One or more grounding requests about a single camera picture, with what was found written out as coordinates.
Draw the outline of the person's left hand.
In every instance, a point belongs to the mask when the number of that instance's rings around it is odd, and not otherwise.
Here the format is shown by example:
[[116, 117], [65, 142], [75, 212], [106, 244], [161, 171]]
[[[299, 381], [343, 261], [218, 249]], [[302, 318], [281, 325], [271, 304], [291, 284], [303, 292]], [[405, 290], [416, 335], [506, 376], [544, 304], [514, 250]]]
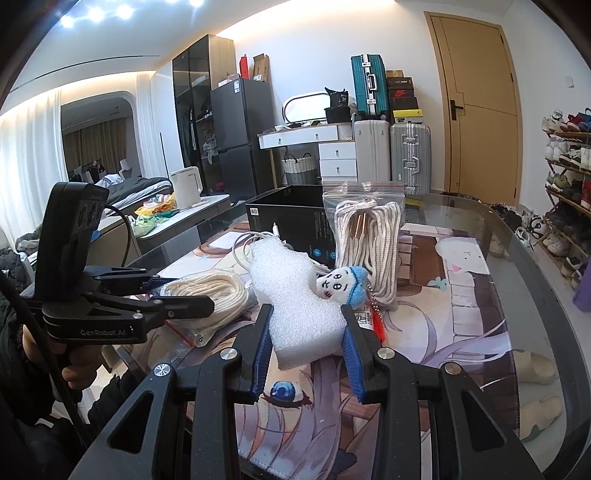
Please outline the person's left hand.
[[[22, 344], [29, 360], [37, 363], [44, 361], [36, 341], [26, 326], [23, 327]], [[84, 390], [92, 385], [101, 365], [101, 350], [100, 345], [84, 345], [71, 351], [61, 375], [72, 390]]]

